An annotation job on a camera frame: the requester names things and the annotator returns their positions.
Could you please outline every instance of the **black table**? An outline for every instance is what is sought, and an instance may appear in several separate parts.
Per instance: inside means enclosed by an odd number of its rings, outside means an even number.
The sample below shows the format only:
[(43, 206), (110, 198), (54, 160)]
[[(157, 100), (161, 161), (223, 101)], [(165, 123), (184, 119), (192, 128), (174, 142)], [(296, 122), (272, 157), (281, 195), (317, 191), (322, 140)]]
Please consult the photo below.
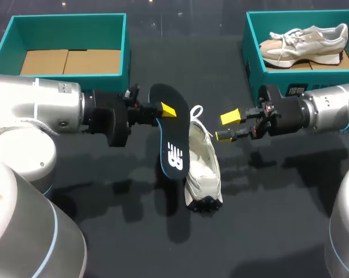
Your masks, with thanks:
[[(209, 131), (219, 130), (220, 114), (252, 105), (240, 54), (242, 15), (275, 6), (154, 1), (159, 6), (151, 10), (142, 8), (147, 1), (72, 0), (65, 10), (47, 0), (0, 1), (0, 30), (11, 14), (127, 10), (139, 99), (147, 100), (152, 84), (167, 83), (190, 107), (203, 105), (200, 120)], [(338, 5), (348, 8), (349, 1)], [(214, 214), (187, 210), (181, 184), (160, 175), (154, 127), (135, 126), (123, 149), (108, 148), (98, 135), (64, 136), (56, 144), (54, 202), (86, 236), (86, 278), (329, 277), (323, 243), (349, 169), (349, 136), (298, 132), (215, 142), (224, 206)]]

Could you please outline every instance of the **robotic arm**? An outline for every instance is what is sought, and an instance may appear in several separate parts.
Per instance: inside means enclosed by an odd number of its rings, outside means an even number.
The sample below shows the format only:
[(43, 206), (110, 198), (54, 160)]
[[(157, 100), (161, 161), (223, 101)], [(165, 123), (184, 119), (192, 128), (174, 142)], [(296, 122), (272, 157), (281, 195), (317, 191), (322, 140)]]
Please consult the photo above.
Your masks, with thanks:
[(168, 114), (163, 103), (139, 103), (139, 90), (83, 93), (77, 83), (0, 75), (0, 161), (46, 193), (56, 164), (50, 136), (86, 126), (83, 132), (104, 134), (109, 147), (124, 147), (135, 123), (156, 126)]
[[(219, 141), (252, 140), (295, 133), (349, 128), (349, 84), (305, 92), (301, 97), (282, 97), (276, 85), (259, 90), (260, 108), (236, 109), (221, 116), (222, 124), (243, 123), (256, 118), (250, 128), (216, 132)], [(349, 278), (349, 171), (344, 177), (329, 222), (325, 244), (326, 266), (333, 278)]]
[(84, 132), (104, 134), (109, 147), (124, 147), (135, 123), (157, 126), (158, 118), (176, 117), (164, 103), (139, 103), (139, 89), (81, 92), (77, 83), (0, 75), (0, 278), (83, 277), (83, 234), (42, 196), (53, 185), (52, 137), (86, 126)]

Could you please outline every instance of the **shoe sole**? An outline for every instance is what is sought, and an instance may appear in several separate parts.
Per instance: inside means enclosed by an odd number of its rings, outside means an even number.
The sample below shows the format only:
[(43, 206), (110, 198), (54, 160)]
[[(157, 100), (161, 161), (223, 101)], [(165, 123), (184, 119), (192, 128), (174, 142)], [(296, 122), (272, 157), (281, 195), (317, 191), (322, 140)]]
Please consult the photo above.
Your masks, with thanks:
[(263, 58), (265, 64), (272, 68), (291, 68), (299, 61), (312, 61), (320, 65), (339, 65), (343, 59), (343, 52), (330, 55), (306, 55), (299, 59), (288, 61), (277, 61)]
[(188, 189), (188, 182), (185, 182), (185, 188), (184, 188), (184, 194), (185, 194), (185, 201), (186, 201), (186, 207), (194, 212), (211, 212), (218, 210), (222, 206), (222, 196), (221, 192), (217, 196), (217, 199), (214, 199), (211, 196), (206, 196), (202, 199), (196, 200), (190, 193), (190, 190)]

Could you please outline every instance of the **sneaker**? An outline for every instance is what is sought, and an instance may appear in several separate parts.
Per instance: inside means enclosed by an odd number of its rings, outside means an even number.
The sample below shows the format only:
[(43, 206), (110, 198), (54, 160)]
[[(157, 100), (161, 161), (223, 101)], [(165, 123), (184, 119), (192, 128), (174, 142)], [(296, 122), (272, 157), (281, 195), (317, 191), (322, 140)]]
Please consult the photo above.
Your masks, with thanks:
[(270, 33), (271, 39), (260, 44), (267, 66), (290, 68), (300, 60), (318, 64), (338, 65), (348, 40), (347, 25), (336, 28), (293, 29), (285, 34)]
[(223, 202), (220, 167), (210, 140), (212, 135), (198, 120), (202, 112), (200, 105), (190, 111), (190, 170), (186, 176), (185, 201), (186, 206), (194, 211), (217, 210)]

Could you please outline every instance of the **shoe box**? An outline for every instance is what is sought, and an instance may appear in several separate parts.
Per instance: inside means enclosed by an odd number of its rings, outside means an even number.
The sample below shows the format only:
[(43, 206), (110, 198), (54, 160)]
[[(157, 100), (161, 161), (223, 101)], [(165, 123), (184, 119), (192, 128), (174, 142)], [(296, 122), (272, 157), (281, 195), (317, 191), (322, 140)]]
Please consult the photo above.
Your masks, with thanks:
[(0, 43), (0, 74), (123, 93), (129, 71), (126, 14), (13, 16)]
[[(270, 32), (284, 34), (289, 30), (348, 26), (348, 42), (339, 65), (314, 62), (297, 63), (289, 69), (266, 67), (259, 44), (271, 39)], [(261, 85), (274, 83), (283, 96), (298, 95), (306, 90), (349, 83), (349, 10), (305, 10), (278, 12), (247, 12), (243, 32), (242, 55), (253, 101), (258, 105)]]

